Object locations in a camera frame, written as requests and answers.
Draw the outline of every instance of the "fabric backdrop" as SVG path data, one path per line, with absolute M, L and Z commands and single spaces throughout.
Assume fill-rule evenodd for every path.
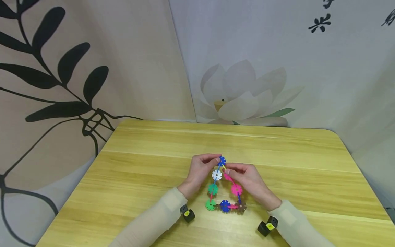
M 170 7 L 198 122 L 330 129 L 393 214 L 393 0 Z
M 120 121 L 196 121 L 168 1 L 0 0 L 0 116 L 0 246 L 34 246 Z

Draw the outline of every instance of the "black chinese character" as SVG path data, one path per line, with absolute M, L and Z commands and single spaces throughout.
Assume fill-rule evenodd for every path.
M 331 4 L 332 4 L 332 2 L 334 1 L 334 0 L 322 0 L 323 2 L 328 2 L 327 4 L 324 4 L 323 6 L 327 9 L 327 8 L 329 8 L 330 6 L 331 6 Z
M 388 26 L 391 25 L 391 23 L 394 21 L 395 19 L 395 9 L 389 14 L 389 16 L 387 17 L 387 19 L 384 21 L 384 24 L 387 24 Z
M 315 18 L 315 19 L 314 19 L 315 25 L 309 27 L 309 29 L 312 29 L 311 32 L 312 32 L 312 33 L 315 32 L 316 29 L 317 29 L 320 25 L 322 25 L 322 26 L 320 26 L 321 32 L 325 32 L 325 27 L 324 27 L 323 25 L 330 25 L 330 24 L 331 24 L 330 21 L 327 21 L 327 20 L 329 20 L 330 17 L 331 17 L 331 14 L 326 14 L 326 17 L 325 17 L 325 18 L 321 17 L 319 22 L 318 22 L 318 19 Z

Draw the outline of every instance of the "beige sleeve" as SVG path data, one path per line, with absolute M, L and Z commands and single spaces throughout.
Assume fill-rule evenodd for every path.
M 135 218 L 109 247 L 146 247 L 180 218 L 187 200 L 177 189 L 169 190 L 155 205 Z
M 269 215 L 278 220 L 277 230 L 291 247 L 334 247 L 289 201 L 283 200 Z

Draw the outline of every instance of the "black leaf print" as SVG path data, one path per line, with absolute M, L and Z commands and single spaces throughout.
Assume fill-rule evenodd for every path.
M 86 103 L 80 101 L 57 102 L 30 114 L 25 120 L 26 122 L 36 122 L 57 117 L 76 117 L 91 109 Z
M 3 32 L 0 32 L 0 44 L 16 51 L 31 53 L 30 46 Z
M 34 4 L 36 4 L 40 0 L 23 0 L 21 5 L 21 13 L 25 12 L 26 10 L 30 9 Z
M 0 0 L 0 17 L 8 18 L 8 19 L 16 19 L 17 14 L 12 11 L 8 5 Z
M 23 37 L 23 42 L 0 32 L 0 45 L 4 45 L 10 49 L 15 51 L 24 52 L 24 53 L 31 53 L 37 62 L 42 66 L 46 73 L 41 72 L 39 70 L 22 66 L 16 64 L 5 64 L 0 63 L 0 69 L 8 71 L 23 81 L 27 82 L 28 84 L 41 88 L 41 89 L 50 89 L 55 86 L 62 87 L 66 93 L 72 95 L 76 98 L 76 101 L 71 102 L 58 102 L 53 100 L 46 100 L 44 98 L 37 98 L 34 96 L 26 95 L 19 92 L 14 92 L 12 90 L 0 87 L 0 91 L 8 92 L 13 95 L 27 98 L 30 100 L 35 100 L 39 102 L 49 103 L 51 105 L 38 110 L 25 118 L 26 122 L 36 122 L 45 119 L 53 119 L 53 118 L 68 118 L 66 120 L 60 121 L 50 127 L 45 133 L 22 155 L 17 159 L 14 164 L 10 165 L 10 167 L 6 170 L 4 174 L 0 174 L 0 204 L 1 204 L 1 214 L 2 220 L 8 233 L 18 242 L 27 245 L 27 246 L 35 246 L 33 243 L 29 243 L 22 239 L 20 236 L 16 234 L 16 232 L 12 229 L 12 227 L 8 224 L 6 218 L 6 212 L 4 211 L 4 195 L 6 193 L 17 193 L 17 194 L 25 194 L 29 195 L 38 199 L 45 201 L 53 210 L 55 214 L 58 213 L 58 210 L 53 203 L 53 201 L 41 194 L 25 191 L 25 190 L 18 190 L 12 189 L 6 186 L 5 178 L 7 175 L 15 168 L 17 165 L 35 148 L 35 146 L 43 140 L 43 138 L 50 133 L 55 127 L 59 125 L 66 124 L 70 121 L 82 121 L 82 136 L 90 137 L 93 141 L 95 155 L 97 156 L 99 153 L 99 143 L 97 137 L 99 137 L 104 142 L 107 140 L 99 133 L 96 129 L 98 126 L 104 127 L 111 132 L 114 131 L 114 127 L 110 123 L 108 118 L 111 119 L 120 119 L 120 118 L 133 118 L 133 119 L 140 119 L 138 117 L 128 116 L 128 115 L 119 115 L 113 116 L 110 113 L 100 109 L 100 108 L 93 108 L 92 107 L 92 100 L 95 95 L 100 91 L 101 87 L 103 86 L 109 69 L 106 66 L 101 66 L 96 68 L 85 81 L 83 94 L 86 98 L 88 104 L 79 98 L 73 91 L 71 91 L 67 84 L 70 81 L 74 69 L 84 56 L 84 54 L 90 49 L 90 44 L 85 42 L 75 46 L 74 48 L 70 49 L 64 56 L 60 59 L 58 63 L 58 74 L 60 80 L 58 80 L 52 71 L 49 69 L 47 64 L 45 63 L 42 55 L 41 49 L 45 45 L 45 43 L 51 38 L 51 36 L 55 33 L 57 28 L 59 27 L 60 23 L 62 22 L 65 16 L 65 10 L 62 7 L 55 7 L 52 8 L 43 18 L 41 24 L 39 25 L 36 33 L 34 34 L 33 41 L 30 43 L 26 32 L 23 27 L 22 23 L 22 14 L 23 12 L 27 11 L 29 8 L 34 6 L 39 0 L 16 0 L 17 5 L 17 13 L 14 13 L 4 2 L 0 0 L 0 17 L 17 19 L 19 31 Z M 82 114 L 92 112 L 92 115 L 88 118 L 84 118 L 81 116 Z
M 108 67 L 100 66 L 94 69 L 88 76 L 84 85 L 84 97 L 89 105 L 92 105 L 92 100 L 102 88 L 107 75 Z
M 30 67 L 16 64 L 0 64 L 0 69 L 13 73 L 28 84 L 41 89 L 50 89 L 59 85 L 56 78 Z
M 43 45 L 55 33 L 65 14 L 64 8 L 55 7 L 45 15 L 32 41 L 32 47 L 37 53 L 40 53 Z
M 85 53 L 89 50 L 88 42 L 79 44 L 66 52 L 58 63 L 58 75 L 61 82 L 65 85 L 69 83 L 74 68 Z

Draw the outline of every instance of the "plastic toy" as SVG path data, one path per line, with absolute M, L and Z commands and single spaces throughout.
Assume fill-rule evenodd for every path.
M 231 210 L 235 210 L 238 213 L 244 213 L 244 211 L 246 211 L 247 209 L 247 205 L 244 202 L 242 202 L 240 198 L 240 195 L 243 193 L 243 189 L 241 185 L 236 184 L 229 175 L 227 175 L 226 173 L 222 174 L 220 168 L 223 167 L 224 169 L 226 169 L 225 164 L 226 164 L 226 159 L 221 156 L 220 161 L 218 163 L 218 168 L 214 170 L 211 174 L 214 183 L 209 185 L 210 199 L 206 201 L 206 208 L 209 211 L 220 209 L 224 213 L 229 213 Z M 218 193 L 218 185 L 216 184 L 216 182 L 221 180 L 222 176 L 224 176 L 226 180 L 233 183 L 231 187 L 231 192 L 233 195 L 237 196 L 237 200 L 238 200 L 235 204 L 231 204 L 227 200 L 223 200 L 218 204 L 213 200 L 213 196 L 217 195 Z

